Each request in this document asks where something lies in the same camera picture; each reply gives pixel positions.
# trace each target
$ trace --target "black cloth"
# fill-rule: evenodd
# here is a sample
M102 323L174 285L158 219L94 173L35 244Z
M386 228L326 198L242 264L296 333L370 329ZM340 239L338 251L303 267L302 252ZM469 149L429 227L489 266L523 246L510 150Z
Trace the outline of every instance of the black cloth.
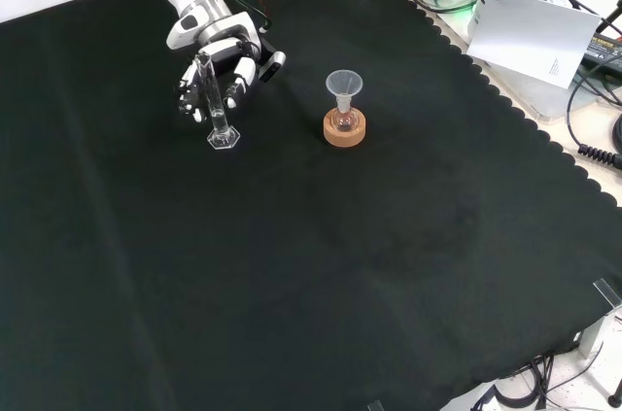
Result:
M421 12L264 2L288 61L225 153L177 115L165 0L0 26L4 411L432 411L606 312L613 199Z

